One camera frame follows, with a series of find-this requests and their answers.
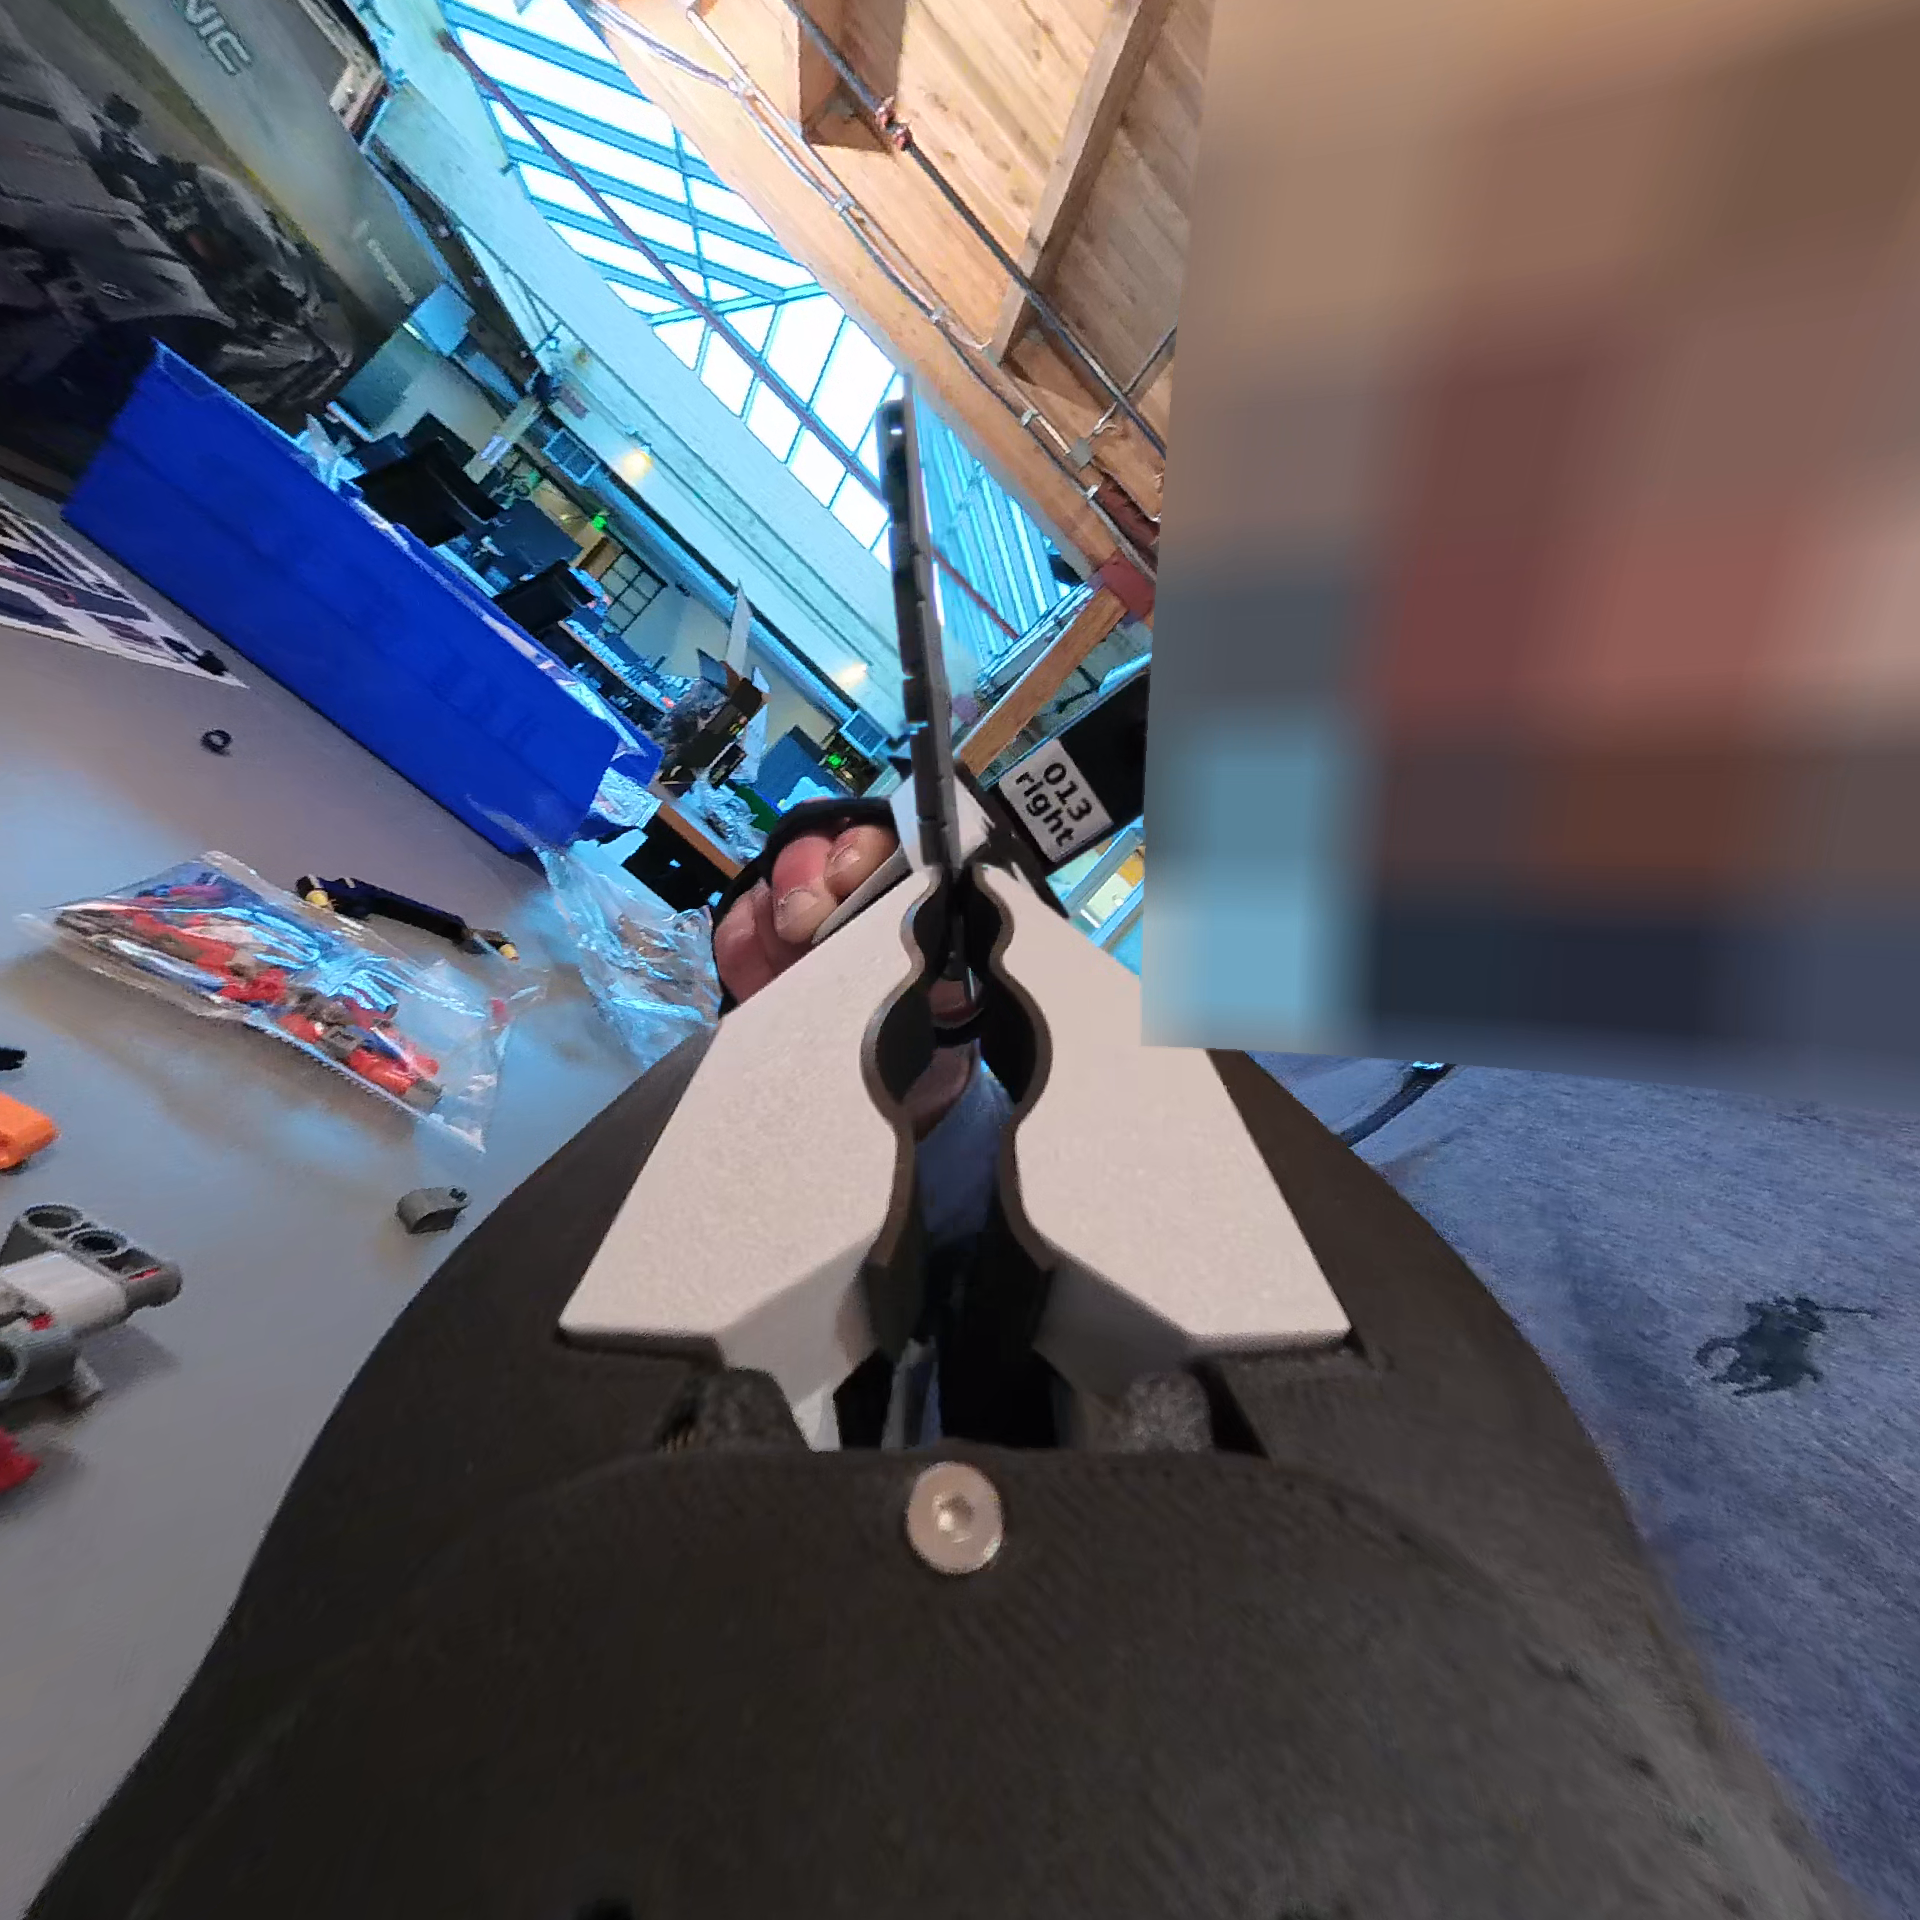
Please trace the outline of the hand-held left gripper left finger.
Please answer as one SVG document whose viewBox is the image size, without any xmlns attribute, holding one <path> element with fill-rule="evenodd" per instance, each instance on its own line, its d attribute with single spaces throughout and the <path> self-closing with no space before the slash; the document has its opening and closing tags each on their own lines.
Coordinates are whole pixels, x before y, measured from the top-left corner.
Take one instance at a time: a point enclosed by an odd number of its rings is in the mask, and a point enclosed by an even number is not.
<svg viewBox="0 0 1920 1920">
<path fill-rule="evenodd" d="M 881 1020 L 921 982 L 906 881 L 716 1029 L 559 1313 L 585 1352 L 770 1377 L 813 1450 L 835 1393 L 881 1348 L 865 1273 L 913 1170 L 876 1074 Z"/>
</svg>

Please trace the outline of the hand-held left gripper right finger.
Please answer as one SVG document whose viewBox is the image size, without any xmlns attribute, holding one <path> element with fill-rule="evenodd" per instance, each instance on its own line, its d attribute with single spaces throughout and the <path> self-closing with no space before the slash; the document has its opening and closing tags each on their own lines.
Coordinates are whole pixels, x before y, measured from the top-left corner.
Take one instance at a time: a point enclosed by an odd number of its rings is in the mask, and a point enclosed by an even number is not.
<svg viewBox="0 0 1920 1920">
<path fill-rule="evenodd" d="M 966 1440 L 1213 1443 L 1218 1366 L 1351 1334 L 1220 1072 L 1009 872 L 966 878 L 981 1058 L 1010 1100 L 966 1269 Z"/>
</svg>

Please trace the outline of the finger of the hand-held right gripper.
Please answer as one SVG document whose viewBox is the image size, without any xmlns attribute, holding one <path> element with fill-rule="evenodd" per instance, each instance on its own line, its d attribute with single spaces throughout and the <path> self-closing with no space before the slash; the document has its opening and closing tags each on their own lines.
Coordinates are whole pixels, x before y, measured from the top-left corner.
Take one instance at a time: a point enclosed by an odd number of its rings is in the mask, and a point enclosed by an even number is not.
<svg viewBox="0 0 1920 1920">
<path fill-rule="evenodd" d="M 953 806 L 958 825 L 958 866 L 947 873 L 931 866 L 924 857 L 916 779 L 910 772 L 903 772 L 894 793 L 894 884 L 910 882 L 910 889 L 916 896 L 926 889 L 929 876 L 932 873 L 945 888 L 945 899 L 959 900 L 966 896 L 971 884 L 971 881 L 962 878 L 964 873 L 981 866 L 995 866 L 1005 873 L 1023 873 L 1021 862 L 1028 866 L 1034 865 L 1026 857 L 1023 841 L 1012 828 L 1005 809 L 971 772 L 953 776 Z"/>
<path fill-rule="evenodd" d="M 915 873 L 910 857 L 886 857 L 876 873 L 865 878 L 830 915 L 828 918 L 813 931 L 810 947 L 818 948 L 826 944 L 841 925 L 857 918 L 869 905 L 878 899 L 886 896 L 891 889 L 899 888 L 900 881 L 907 881 Z"/>
</svg>

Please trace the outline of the grey lego panel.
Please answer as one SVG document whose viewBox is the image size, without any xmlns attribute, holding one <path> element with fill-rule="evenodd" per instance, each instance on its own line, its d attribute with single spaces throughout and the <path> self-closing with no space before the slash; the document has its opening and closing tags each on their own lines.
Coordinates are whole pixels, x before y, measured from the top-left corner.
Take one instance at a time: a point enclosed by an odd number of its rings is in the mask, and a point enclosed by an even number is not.
<svg viewBox="0 0 1920 1920">
<path fill-rule="evenodd" d="M 945 632 L 932 589 L 929 508 L 921 483 L 916 396 L 906 380 L 878 412 L 881 499 L 903 677 L 903 726 L 915 825 L 903 841 L 935 881 L 939 908 L 929 958 L 929 1006 L 939 1041 L 975 1036 L 981 987 L 970 944 L 970 888 L 979 829 L 966 813 L 953 761 L 953 700 Z"/>
</svg>

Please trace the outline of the large clear plastic bag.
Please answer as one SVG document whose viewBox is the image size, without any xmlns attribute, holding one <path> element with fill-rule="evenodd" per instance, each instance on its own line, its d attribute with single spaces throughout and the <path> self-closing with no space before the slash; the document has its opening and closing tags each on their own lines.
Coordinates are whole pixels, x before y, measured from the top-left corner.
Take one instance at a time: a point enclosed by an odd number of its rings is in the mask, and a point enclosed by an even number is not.
<svg viewBox="0 0 1920 1920">
<path fill-rule="evenodd" d="M 575 969 L 597 1010 L 639 1060 L 706 1034 L 721 1016 L 713 922 L 677 909 L 572 849 L 538 845 Z"/>
</svg>

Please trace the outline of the small clear bag lego pins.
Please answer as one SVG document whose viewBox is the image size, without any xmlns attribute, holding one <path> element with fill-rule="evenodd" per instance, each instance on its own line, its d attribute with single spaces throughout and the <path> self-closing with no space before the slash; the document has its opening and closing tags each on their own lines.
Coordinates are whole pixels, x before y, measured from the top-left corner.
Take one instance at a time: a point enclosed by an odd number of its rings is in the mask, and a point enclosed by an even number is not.
<svg viewBox="0 0 1920 1920">
<path fill-rule="evenodd" d="M 87 971 L 278 1043 L 468 1150 L 489 1139 L 511 1025 L 543 992 L 522 948 L 508 964 L 335 918 L 223 853 L 21 924 Z"/>
</svg>

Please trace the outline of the lego car chassis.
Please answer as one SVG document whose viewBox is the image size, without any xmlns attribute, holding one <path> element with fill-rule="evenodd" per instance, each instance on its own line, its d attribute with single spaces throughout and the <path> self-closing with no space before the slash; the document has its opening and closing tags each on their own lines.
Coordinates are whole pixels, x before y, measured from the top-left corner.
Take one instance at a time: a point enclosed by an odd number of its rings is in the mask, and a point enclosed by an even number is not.
<svg viewBox="0 0 1920 1920">
<path fill-rule="evenodd" d="M 90 1212 L 25 1206 L 3 1240 L 3 1408 L 85 1410 L 105 1393 L 91 1347 L 181 1289 L 173 1259 Z"/>
</svg>

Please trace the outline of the black lego rack assembly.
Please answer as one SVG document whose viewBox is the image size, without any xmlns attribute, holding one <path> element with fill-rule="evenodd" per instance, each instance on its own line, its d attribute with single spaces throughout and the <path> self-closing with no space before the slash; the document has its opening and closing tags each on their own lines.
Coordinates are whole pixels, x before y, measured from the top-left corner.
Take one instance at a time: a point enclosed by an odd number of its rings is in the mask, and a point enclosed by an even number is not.
<svg viewBox="0 0 1920 1920">
<path fill-rule="evenodd" d="M 342 922 L 389 922 L 420 931 L 423 936 L 446 941 L 461 953 L 491 953 L 508 964 L 517 964 L 522 961 L 511 936 L 498 929 L 478 929 L 446 908 L 415 900 L 371 881 L 353 876 L 330 881 L 309 873 L 297 878 L 294 894 L 307 905 L 325 909 Z"/>
</svg>

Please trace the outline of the black lego set box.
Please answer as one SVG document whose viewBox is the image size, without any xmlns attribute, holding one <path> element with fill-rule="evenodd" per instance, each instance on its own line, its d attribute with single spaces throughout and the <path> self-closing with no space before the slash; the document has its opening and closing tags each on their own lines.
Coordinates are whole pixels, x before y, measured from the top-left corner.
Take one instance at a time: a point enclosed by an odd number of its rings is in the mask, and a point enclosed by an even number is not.
<svg viewBox="0 0 1920 1920">
<path fill-rule="evenodd" d="M 156 347 L 323 413 L 444 281 L 386 92 L 354 4 L 4 2 L 4 465 L 83 469 Z"/>
</svg>

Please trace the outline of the person's right hand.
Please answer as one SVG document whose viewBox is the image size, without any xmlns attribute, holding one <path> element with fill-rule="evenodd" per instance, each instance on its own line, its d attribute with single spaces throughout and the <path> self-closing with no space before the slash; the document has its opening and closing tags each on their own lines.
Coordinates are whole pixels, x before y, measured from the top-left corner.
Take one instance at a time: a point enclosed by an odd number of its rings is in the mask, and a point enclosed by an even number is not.
<svg viewBox="0 0 1920 1920">
<path fill-rule="evenodd" d="M 710 961 L 721 1012 L 763 992 L 807 956 L 846 900 L 899 853 L 886 806 L 807 803 L 787 813 L 716 909 Z"/>
</svg>

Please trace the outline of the blue storage bin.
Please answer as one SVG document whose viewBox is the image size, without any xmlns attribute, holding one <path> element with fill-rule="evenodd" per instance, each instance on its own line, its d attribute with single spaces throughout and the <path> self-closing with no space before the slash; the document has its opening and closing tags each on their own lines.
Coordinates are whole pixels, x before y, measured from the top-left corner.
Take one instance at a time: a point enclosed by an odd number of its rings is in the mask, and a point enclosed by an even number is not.
<svg viewBox="0 0 1920 1920">
<path fill-rule="evenodd" d="M 579 838 L 611 732 L 167 346 L 65 520 L 497 849 Z"/>
</svg>

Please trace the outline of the sticker sheet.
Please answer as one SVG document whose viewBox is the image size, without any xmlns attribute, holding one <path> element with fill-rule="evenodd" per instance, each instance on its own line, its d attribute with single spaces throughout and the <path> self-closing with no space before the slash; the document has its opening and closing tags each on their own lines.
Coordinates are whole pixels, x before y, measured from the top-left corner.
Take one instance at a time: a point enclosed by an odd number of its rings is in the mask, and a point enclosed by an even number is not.
<svg viewBox="0 0 1920 1920">
<path fill-rule="evenodd" d="M 3 626 L 239 689 L 229 662 L 181 635 L 57 533 L 3 505 Z"/>
</svg>

